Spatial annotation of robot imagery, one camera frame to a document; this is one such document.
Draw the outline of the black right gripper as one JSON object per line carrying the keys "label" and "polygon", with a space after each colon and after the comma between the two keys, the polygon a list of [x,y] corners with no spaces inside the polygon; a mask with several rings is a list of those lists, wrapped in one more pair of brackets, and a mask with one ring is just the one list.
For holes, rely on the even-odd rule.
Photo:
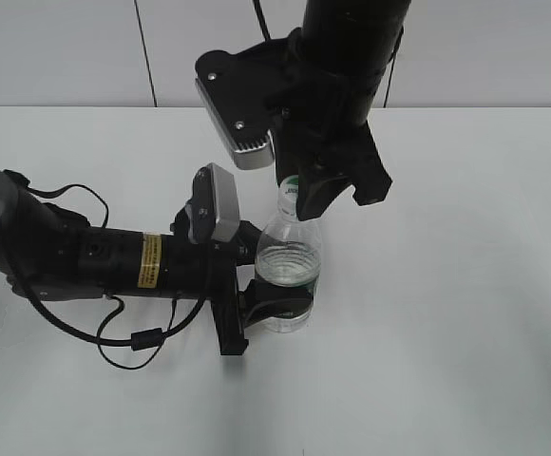
{"label": "black right gripper", "polygon": [[386,198],[392,178],[367,121],[374,96],[373,75],[301,70],[267,98],[278,109],[272,123],[276,178],[298,175],[299,220],[319,219],[350,185],[359,206]]}

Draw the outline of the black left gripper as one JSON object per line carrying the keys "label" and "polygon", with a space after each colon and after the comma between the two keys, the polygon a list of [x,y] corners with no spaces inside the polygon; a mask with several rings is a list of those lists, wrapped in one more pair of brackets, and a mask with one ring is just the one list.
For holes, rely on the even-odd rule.
{"label": "black left gripper", "polygon": [[189,314],[174,326],[172,335],[185,329],[210,304],[218,337],[219,352],[240,356],[248,347],[244,328],[268,318],[292,319],[310,310],[314,296],[306,286],[281,287],[252,279],[241,292],[238,267],[253,265],[262,231],[252,222],[242,220],[229,242],[210,241],[193,244],[189,240],[189,219],[179,211],[170,225],[174,235],[176,299],[194,299]]}

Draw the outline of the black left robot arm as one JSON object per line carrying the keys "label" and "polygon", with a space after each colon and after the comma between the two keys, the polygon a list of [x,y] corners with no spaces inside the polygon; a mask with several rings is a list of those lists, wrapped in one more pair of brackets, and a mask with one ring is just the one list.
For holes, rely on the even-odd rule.
{"label": "black left robot arm", "polygon": [[239,215],[234,177],[210,163],[195,175],[191,198],[168,234],[92,225],[59,207],[57,191],[30,187],[14,171],[0,170],[0,273],[12,291],[61,331],[97,347],[99,332],[83,332],[48,309],[50,301],[127,296],[190,299],[209,305],[224,355],[241,355],[245,330],[267,318],[298,316],[313,298],[303,285],[262,279],[238,286],[238,268],[257,259],[259,230]]}

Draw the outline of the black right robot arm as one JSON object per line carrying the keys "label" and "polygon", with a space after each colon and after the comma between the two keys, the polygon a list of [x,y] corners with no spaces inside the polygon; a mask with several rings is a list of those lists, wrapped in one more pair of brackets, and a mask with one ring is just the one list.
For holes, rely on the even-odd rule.
{"label": "black right robot arm", "polygon": [[272,131],[276,179],[296,175],[299,219],[320,218],[347,188],[359,206],[383,201],[392,179],[368,116],[404,33],[408,1],[310,1],[287,40],[298,80]]}

